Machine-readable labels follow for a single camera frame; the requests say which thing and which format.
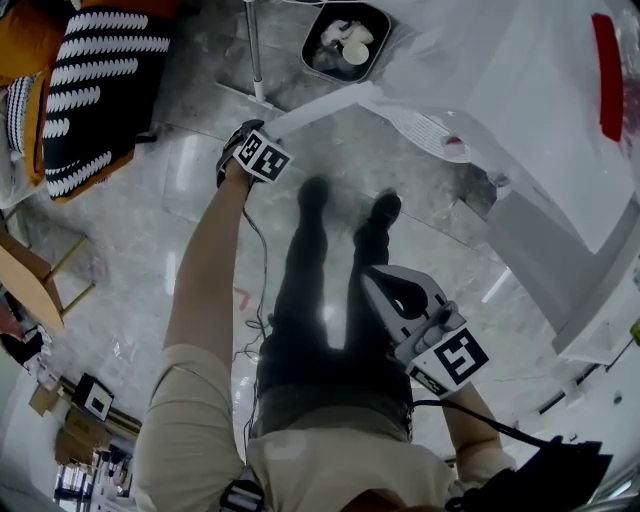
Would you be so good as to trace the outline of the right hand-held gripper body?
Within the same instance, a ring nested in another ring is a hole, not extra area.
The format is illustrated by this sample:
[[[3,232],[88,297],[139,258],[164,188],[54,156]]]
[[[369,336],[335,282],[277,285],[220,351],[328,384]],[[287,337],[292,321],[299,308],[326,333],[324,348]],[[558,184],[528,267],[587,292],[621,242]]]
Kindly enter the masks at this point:
[[[453,301],[397,344],[393,356],[410,378],[437,398],[459,391],[489,362]]]

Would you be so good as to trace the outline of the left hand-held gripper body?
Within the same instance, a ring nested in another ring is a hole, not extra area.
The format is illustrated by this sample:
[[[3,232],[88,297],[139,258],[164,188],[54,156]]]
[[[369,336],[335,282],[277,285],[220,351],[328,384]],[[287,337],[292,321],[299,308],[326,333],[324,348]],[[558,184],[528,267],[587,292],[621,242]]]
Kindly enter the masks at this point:
[[[226,165],[234,159],[252,176],[251,183],[275,183],[290,167],[293,157],[262,132],[264,122],[259,119],[245,121],[225,143],[216,164],[216,185],[226,178]]]

